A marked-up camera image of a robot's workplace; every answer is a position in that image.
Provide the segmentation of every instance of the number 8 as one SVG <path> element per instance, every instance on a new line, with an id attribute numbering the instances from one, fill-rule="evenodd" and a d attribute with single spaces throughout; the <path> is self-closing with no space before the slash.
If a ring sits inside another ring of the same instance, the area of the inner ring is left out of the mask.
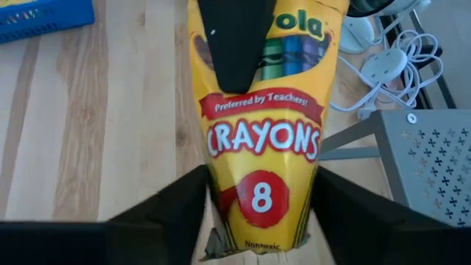
<path id="1" fill-rule="evenodd" d="M 259 183 L 255 186 L 253 191 L 255 196 L 252 199 L 252 208 L 257 213 L 265 213 L 270 210 L 273 204 L 272 198 L 270 197 L 270 194 L 272 193 L 270 185 L 268 183 Z M 263 206 L 258 206 L 258 203 L 261 200 L 264 200 L 265 204 Z"/>

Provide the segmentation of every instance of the blue container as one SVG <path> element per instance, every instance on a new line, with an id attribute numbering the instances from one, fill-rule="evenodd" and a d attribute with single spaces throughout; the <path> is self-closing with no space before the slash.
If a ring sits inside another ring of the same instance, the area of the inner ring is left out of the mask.
<path id="1" fill-rule="evenodd" d="M 36 0 L 0 7 L 0 43 L 95 21 L 93 0 Z"/>

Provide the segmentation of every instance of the light wood surface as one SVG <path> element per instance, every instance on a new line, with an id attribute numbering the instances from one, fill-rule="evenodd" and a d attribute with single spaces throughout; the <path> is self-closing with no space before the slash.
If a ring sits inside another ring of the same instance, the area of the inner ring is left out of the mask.
<path id="1" fill-rule="evenodd" d="M 95 11 L 92 26 L 0 45 L 0 219 L 106 220 L 204 162 L 186 0 L 95 0 Z M 372 52 L 345 57 L 360 66 Z M 367 91 L 339 61 L 332 100 L 346 107 Z M 330 111 L 325 135 L 356 122 Z M 322 165 L 390 197 L 378 159 Z M 314 216 L 309 232 L 299 250 L 207 264 L 333 264 Z"/>

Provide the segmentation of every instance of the white cable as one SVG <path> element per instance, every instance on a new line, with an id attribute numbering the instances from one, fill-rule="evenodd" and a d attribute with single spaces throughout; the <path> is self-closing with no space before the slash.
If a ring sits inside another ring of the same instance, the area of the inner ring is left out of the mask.
<path id="1" fill-rule="evenodd" d="M 433 45 L 433 49 L 430 54 L 420 54 L 422 52 L 422 39 L 424 38 L 429 39 Z M 360 77 L 360 80 L 368 85 L 372 90 L 352 107 L 342 108 L 333 104 L 332 102 L 330 103 L 330 106 L 334 110 L 342 112 L 350 112 L 361 108 L 358 115 L 361 119 L 365 119 L 367 116 L 369 116 L 369 113 L 376 110 L 376 101 L 384 102 L 378 99 L 378 95 L 381 93 L 390 99 L 389 102 L 395 102 L 401 107 L 416 107 L 416 97 L 419 94 L 420 89 L 430 85 L 432 82 L 435 82 L 443 74 L 443 62 L 440 60 L 440 58 L 435 56 L 435 53 L 439 48 L 439 42 L 435 36 L 431 34 L 419 34 L 413 30 L 406 30 L 397 36 L 397 39 L 392 45 L 392 48 L 401 49 L 406 53 L 408 58 L 406 67 L 403 70 L 405 81 L 405 87 L 403 90 L 398 91 L 391 89 L 385 82 L 373 84 L 358 69 L 356 69 L 355 66 L 349 63 L 343 57 L 339 56 L 339 59 L 347 64 L 347 66 L 349 66 L 352 71 L 354 71 Z M 423 63 L 429 59 L 434 59 L 438 63 L 438 73 L 430 79 L 421 81 L 419 70 L 414 65 L 414 63 Z"/>

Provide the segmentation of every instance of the perforated metal panel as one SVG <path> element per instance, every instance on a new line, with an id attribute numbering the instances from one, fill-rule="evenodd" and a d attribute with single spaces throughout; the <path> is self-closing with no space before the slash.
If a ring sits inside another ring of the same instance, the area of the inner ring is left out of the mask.
<path id="1" fill-rule="evenodd" d="M 417 123 L 408 121 L 408 113 Z M 392 111 L 382 117 L 397 167 L 397 178 L 389 179 L 393 196 L 452 226 L 471 226 L 471 110 Z"/>

